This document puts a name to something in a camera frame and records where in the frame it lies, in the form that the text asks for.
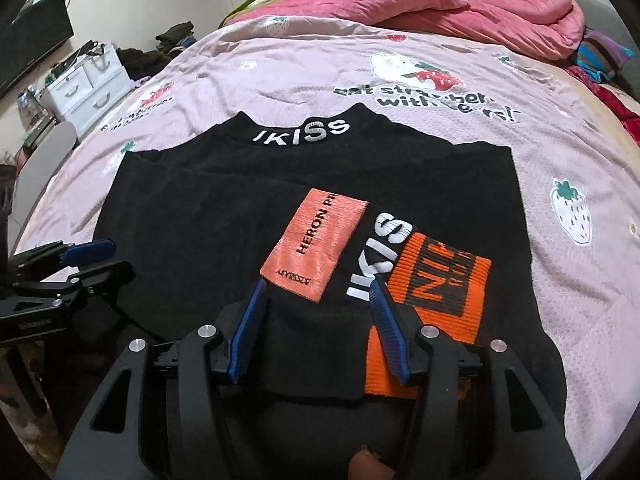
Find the white drawer unit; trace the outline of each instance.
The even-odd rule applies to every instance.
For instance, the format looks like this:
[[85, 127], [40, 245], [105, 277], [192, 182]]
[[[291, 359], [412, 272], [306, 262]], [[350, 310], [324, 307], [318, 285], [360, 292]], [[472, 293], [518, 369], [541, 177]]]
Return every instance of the white drawer unit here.
[[131, 80], [123, 67], [111, 72], [111, 77], [64, 115], [64, 120], [76, 127], [78, 137], [82, 137], [89, 126], [100, 119], [119, 99], [131, 90]]
[[72, 123], [81, 138], [131, 86], [116, 50], [106, 44], [102, 56], [78, 59], [46, 88], [40, 101], [59, 121]]
[[94, 87], [84, 70], [73, 70], [68, 75], [63, 74], [47, 90], [53, 101], [54, 111], [64, 114], [74, 104], [89, 95]]
[[108, 45], [105, 46], [102, 56], [88, 58], [82, 68], [84, 68], [84, 72], [91, 84], [96, 86], [101, 80], [113, 75], [120, 68], [120, 60], [116, 50], [111, 45]]

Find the striped pillow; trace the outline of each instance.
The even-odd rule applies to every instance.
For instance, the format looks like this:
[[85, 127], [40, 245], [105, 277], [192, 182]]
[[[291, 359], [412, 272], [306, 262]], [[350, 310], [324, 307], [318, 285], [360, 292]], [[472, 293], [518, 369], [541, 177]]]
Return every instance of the striped pillow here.
[[617, 44], [609, 36], [587, 28], [578, 47], [576, 65], [597, 83], [610, 81], [636, 54]]

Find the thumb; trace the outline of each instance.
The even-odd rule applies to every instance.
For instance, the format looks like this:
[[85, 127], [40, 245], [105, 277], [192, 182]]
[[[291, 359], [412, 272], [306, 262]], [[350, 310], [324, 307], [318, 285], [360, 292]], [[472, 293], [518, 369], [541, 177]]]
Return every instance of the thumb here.
[[349, 480], [392, 480], [395, 471], [380, 462], [367, 447], [353, 455], [349, 462]]

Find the drawer handle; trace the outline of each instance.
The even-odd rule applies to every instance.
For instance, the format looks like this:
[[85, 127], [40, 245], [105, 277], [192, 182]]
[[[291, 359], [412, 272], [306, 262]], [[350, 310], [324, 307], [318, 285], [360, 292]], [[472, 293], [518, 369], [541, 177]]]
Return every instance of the drawer handle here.
[[100, 108], [103, 108], [105, 104], [107, 104], [109, 102], [109, 97], [111, 97], [111, 92], [107, 92], [107, 95], [105, 95], [104, 97], [104, 101], [102, 101], [100, 104], [98, 104], [98, 101], [96, 101], [94, 103], [94, 108], [98, 108], [98, 110]]
[[102, 66], [96, 66], [96, 68], [100, 71], [100, 72], [104, 72], [105, 70], [107, 70], [109, 68], [109, 65], [111, 64], [111, 59], [107, 60], [107, 64], [102, 65]]
[[71, 97], [73, 94], [75, 94], [78, 91], [79, 86], [80, 85], [76, 85], [76, 87], [73, 90], [69, 90], [69, 92], [65, 94], [65, 97]]

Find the pink bedsheet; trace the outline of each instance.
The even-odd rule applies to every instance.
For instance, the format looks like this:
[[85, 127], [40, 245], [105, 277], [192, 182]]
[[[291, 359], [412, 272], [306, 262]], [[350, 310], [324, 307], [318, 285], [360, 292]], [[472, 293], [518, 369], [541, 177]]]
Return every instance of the pink bedsheet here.
[[229, 23], [259, 16], [341, 18], [435, 32], [549, 60], [568, 57], [584, 32], [584, 15], [574, 0], [283, 0]]

